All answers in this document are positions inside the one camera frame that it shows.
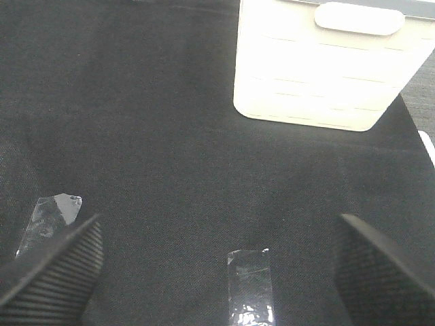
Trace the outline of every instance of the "gray fabric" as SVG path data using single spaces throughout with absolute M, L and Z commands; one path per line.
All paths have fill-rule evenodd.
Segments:
M 426 131 L 435 143 L 435 53 L 405 86 L 402 96 L 417 129 Z

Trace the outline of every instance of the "black carpet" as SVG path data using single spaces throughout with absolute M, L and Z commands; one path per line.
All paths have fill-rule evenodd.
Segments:
M 0 185 L 0 227 L 19 234 L 17 214 L 61 192 L 103 213 L 85 326 L 225 325 L 226 254 L 263 248 L 278 325 L 351 325 L 331 277 L 338 213 L 435 265 L 435 174 L 402 99 L 364 133 L 241 116 L 237 1 L 6 0 L 0 12 L 0 155 L 13 142 L 33 178 L 0 172 L 22 189 Z M 5 233 L 7 261 L 18 237 Z

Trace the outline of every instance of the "transparent tape strip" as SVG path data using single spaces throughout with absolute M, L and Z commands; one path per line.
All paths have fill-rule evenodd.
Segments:
M 268 249 L 228 254 L 228 326 L 275 326 Z

